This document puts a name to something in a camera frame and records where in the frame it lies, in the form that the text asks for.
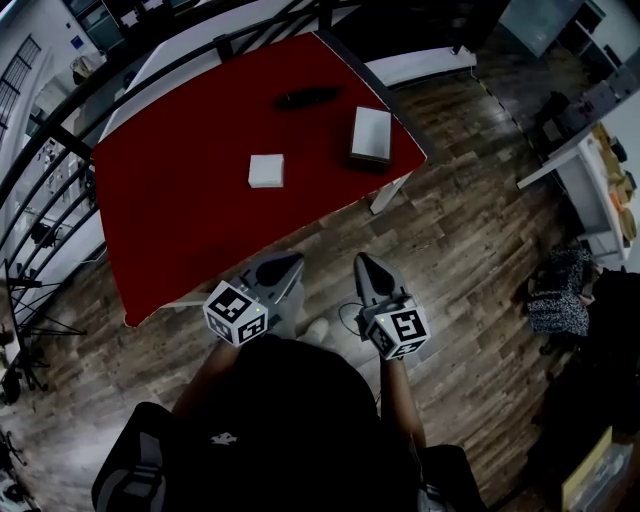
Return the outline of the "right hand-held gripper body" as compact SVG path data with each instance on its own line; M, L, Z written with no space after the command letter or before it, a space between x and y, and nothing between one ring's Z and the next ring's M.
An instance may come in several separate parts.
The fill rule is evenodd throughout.
M412 295L364 306L356 321L361 339L370 341L386 361L416 352L431 338L425 310Z

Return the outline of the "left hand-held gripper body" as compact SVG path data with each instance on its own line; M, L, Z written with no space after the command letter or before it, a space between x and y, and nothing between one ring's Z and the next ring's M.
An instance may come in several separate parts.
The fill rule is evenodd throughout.
M265 335L269 328L267 306L224 280L205 300L202 311L207 327L234 347Z

